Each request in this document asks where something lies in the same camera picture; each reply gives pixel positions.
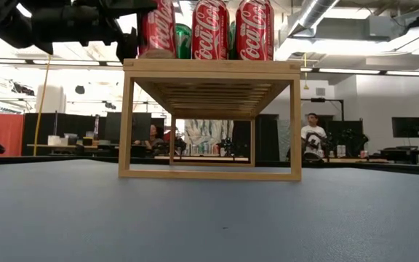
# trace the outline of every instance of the shelf leg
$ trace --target shelf leg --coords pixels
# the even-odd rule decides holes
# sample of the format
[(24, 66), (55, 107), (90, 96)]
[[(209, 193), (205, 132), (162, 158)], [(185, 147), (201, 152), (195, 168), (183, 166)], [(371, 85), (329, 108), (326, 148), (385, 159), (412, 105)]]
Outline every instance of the shelf leg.
[(175, 153), (175, 116), (171, 115), (171, 141), (169, 143), (169, 164), (174, 164), (174, 153)]
[(250, 120), (250, 167), (255, 167), (255, 118)]
[(122, 95), (121, 140), (119, 141), (119, 176), (130, 170), (130, 145), (132, 144), (132, 112), (134, 97), (134, 79), (127, 73), (124, 77)]
[(290, 167), (295, 180), (302, 180), (300, 79), (290, 84)]

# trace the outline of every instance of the wooden shelf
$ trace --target wooden shelf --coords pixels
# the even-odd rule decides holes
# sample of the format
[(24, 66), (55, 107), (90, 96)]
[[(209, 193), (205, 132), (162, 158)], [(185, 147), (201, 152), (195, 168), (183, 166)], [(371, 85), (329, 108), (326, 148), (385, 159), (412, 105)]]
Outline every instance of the wooden shelf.
[[(247, 180), (301, 180), (300, 138), (300, 64), (245, 60), (133, 59), (124, 61), (119, 176), (147, 178), (203, 178)], [(292, 172), (257, 175), (231, 172), (183, 172), (168, 170), (130, 170), (132, 138), (133, 86), (137, 83), (172, 116), (171, 133), (176, 119), (227, 119), (251, 122), (249, 164), (221, 163), (221, 166), (255, 166), (255, 117), (283, 90), (290, 87)], [(174, 148), (171, 137), (170, 148)], [(174, 162), (171, 165), (196, 165)], [(198, 163), (198, 165), (215, 165)]]
[(297, 63), (126, 60), (124, 71), (179, 119), (251, 119), (298, 79)]

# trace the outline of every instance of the red soda can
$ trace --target red soda can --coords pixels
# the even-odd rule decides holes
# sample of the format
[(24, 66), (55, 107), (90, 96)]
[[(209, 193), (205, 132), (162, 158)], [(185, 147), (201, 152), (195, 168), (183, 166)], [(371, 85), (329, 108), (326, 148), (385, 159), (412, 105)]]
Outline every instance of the red soda can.
[(274, 11), (269, 0), (243, 0), (236, 14), (238, 59), (273, 60)]
[(193, 11), (192, 58), (228, 57), (229, 12), (222, 0), (200, 0)]
[(154, 0), (158, 8), (137, 14), (138, 53), (146, 58), (175, 58), (175, 14), (172, 0)]

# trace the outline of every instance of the shelf top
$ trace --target shelf top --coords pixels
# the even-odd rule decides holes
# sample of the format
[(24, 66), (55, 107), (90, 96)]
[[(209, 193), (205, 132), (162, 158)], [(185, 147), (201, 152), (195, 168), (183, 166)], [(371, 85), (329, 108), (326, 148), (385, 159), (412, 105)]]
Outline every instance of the shelf top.
[(183, 119), (252, 119), (300, 81), (299, 63), (274, 61), (134, 59), (124, 72)]

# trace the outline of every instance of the gray table surface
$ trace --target gray table surface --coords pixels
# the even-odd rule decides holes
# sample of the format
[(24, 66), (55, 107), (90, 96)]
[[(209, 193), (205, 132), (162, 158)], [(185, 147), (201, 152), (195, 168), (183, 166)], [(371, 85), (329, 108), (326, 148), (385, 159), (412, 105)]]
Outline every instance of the gray table surface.
[(419, 175), (118, 179), (117, 164), (0, 165), (0, 261), (419, 261)]

